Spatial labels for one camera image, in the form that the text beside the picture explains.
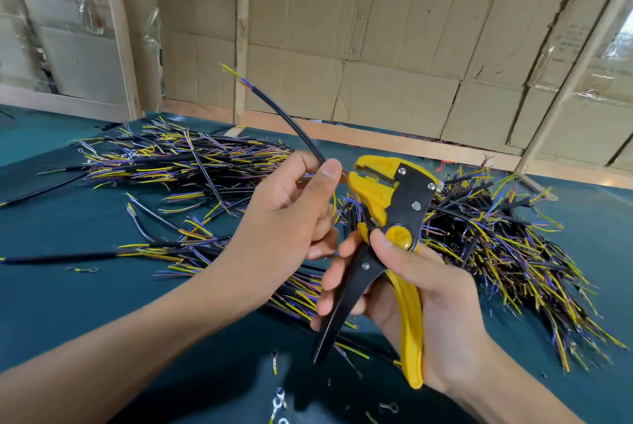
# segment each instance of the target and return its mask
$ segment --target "yellow handle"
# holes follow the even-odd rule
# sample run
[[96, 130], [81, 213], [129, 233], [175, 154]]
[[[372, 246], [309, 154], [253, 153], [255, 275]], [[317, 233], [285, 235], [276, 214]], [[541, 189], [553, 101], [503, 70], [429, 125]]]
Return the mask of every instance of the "yellow handle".
[[387, 277], [396, 293], [401, 319], [402, 371], [414, 389], [422, 387], [422, 306], [418, 288], [387, 270]]

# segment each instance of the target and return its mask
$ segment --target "person's left arm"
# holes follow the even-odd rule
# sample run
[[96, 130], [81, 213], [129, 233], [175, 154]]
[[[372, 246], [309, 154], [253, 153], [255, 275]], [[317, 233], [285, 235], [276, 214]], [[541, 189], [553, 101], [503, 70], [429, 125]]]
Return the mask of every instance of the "person's left arm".
[[295, 152], [265, 179], [226, 250], [145, 307], [0, 375], [0, 422], [105, 423], [177, 356], [262, 305], [305, 257], [336, 250], [330, 159]]

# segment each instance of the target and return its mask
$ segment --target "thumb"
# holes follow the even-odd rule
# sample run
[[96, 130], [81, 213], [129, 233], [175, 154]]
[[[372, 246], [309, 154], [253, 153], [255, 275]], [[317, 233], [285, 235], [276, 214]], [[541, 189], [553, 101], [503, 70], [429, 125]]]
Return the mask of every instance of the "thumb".
[[339, 184], [342, 172], [341, 163], [336, 159], [325, 161], [308, 182], [293, 207], [297, 207], [297, 210], [302, 212], [304, 216], [317, 219], [323, 206], [330, 202], [330, 197]]
[[447, 266], [415, 252], [394, 245], [381, 230], [370, 236], [372, 249], [378, 259], [402, 279], [426, 291], [439, 291], [445, 284]]

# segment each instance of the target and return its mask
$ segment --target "person's left hand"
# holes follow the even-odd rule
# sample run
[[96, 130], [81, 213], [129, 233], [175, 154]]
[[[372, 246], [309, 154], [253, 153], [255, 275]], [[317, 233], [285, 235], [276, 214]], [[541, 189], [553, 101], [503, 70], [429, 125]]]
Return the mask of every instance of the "person's left hand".
[[[307, 172], [315, 172], [307, 183]], [[330, 198], [341, 180], [342, 168], [328, 159], [296, 151], [255, 190], [233, 239], [220, 257], [194, 280], [205, 275], [248, 294], [249, 307], [262, 305], [291, 276], [304, 259], [321, 259], [336, 251]]]

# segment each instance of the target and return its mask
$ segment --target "wire stripper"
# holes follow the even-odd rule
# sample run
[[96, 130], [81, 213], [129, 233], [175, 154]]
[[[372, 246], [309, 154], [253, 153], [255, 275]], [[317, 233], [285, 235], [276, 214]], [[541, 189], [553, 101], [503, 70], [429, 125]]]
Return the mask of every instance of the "wire stripper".
[[337, 288], [332, 312], [323, 320], [314, 364], [321, 363], [334, 345], [347, 316], [365, 289], [379, 276], [391, 282], [402, 319], [402, 369], [412, 388], [422, 387], [422, 307], [417, 288], [403, 280], [378, 259], [369, 244], [369, 232], [378, 227], [395, 245], [414, 251], [420, 230], [436, 190], [443, 185], [422, 167], [397, 157], [362, 156], [347, 179], [349, 189], [367, 207], [371, 221], [359, 223], [365, 241]]

